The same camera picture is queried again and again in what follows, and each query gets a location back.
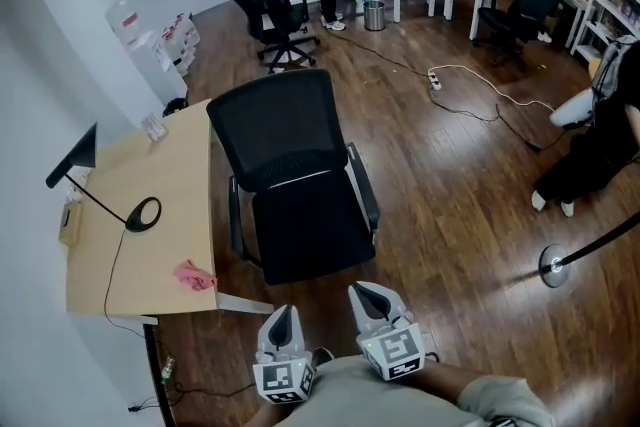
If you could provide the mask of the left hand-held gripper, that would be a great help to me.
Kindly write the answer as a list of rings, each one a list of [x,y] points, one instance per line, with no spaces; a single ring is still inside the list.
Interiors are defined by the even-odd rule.
[[[309,398],[316,371],[312,353],[302,352],[304,348],[298,309],[284,305],[274,311],[259,329],[253,365],[257,392],[264,400],[293,404]]]

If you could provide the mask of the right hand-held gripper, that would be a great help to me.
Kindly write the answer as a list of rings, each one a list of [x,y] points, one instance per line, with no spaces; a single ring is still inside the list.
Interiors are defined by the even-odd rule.
[[[374,282],[357,281],[348,287],[348,296],[361,334],[357,343],[383,380],[396,380],[424,367],[426,350],[419,325],[403,321],[400,327],[385,326],[402,316],[412,318],[396,291]],[[374,326],[384,327],[376,334],[369,333]]]

